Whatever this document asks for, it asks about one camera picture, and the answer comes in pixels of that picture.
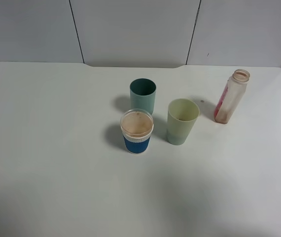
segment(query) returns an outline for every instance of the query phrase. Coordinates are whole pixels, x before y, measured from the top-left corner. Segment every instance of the empty bottle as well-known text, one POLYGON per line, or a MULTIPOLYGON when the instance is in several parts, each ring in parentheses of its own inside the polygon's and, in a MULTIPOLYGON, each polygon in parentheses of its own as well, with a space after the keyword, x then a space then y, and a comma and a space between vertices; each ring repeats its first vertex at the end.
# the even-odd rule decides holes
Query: empty bottle
POLYGON ((214 111, 214 119, 216 122, 223 124, 228 123, 246 91, 249 78, 249 72, 243 69, 235 70, 233 75, 229 77, 214 111))

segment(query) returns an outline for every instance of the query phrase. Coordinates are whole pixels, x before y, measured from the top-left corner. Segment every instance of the white table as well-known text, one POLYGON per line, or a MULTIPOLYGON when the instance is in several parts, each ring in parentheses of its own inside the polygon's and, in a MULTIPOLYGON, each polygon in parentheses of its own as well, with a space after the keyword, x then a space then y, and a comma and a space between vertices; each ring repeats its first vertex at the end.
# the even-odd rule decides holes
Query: white table
POLYGON ((0 237, 281 237, 281 69, 242 68, 222 125, 212 113, 237 67, 0 62, 0 237), (157 85, 142 155, 119 128, 137 78, 157 85), (164 140, 175 98, 202 111, 182 146, 164 140))

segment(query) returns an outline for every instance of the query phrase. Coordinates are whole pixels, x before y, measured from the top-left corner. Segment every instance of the bottle label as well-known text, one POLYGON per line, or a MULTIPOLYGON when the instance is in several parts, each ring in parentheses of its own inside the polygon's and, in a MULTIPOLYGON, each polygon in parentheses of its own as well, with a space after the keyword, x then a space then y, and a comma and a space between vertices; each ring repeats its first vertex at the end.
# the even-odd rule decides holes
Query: bottle label
POLYGON ((223 93, 222 93, 222 95, 221 95, 221 97, 220 97, 220 99, 219 99, 219 102, 218 102, 218 104, 217 104, 217 106, 216 106, 216 108, 215 108, 215 111, 214 111, 214 118, 217 116, 218 111, 219 111, 221 105, 223 104, 223 101, 224 101, 224 99, 225 99, 225 97, 226 97, 227 92, 228 92, 228 82, 227 82, 227 84, 226 84, 226 86, 225 86, 225 89, 224 89, 224 91, 223 91, 223 93))

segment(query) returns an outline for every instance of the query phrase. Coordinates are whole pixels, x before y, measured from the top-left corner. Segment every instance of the teal cup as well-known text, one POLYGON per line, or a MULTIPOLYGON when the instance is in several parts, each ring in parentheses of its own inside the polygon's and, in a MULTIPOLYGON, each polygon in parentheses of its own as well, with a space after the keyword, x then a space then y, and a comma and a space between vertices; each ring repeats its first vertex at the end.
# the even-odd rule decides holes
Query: teal cup
POLYGON ((145 78, 132 81, 130 84, 131 109, 142 109, 151 115, 154 112, 156 84, 145 78))
POLYGON ((173 100, 168 106, 167 140, 182 145, 200 114, 199 107, 188 99, 173 100))

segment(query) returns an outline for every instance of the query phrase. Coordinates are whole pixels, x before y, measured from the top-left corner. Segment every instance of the cup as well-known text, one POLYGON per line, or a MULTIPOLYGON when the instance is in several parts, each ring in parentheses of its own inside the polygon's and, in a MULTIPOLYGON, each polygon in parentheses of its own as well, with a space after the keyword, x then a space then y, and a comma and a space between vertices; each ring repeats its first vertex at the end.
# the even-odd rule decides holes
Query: cup
POLYGON ((194 102, 188 99, 173 100, 168 106, 168 142, 173 145, 183 144, 199 114, 200 109, 194 102))
POLYGON ((156 84, 145 78, 132 81, 130 84, 131 109, 142 109, 151 115, 154 112, 156 84))
POLYGON ((122 115, 121 129, 127 150, 133 154, 140 154, 148 147, 154 120, 145 110, 131 109, 122 115))

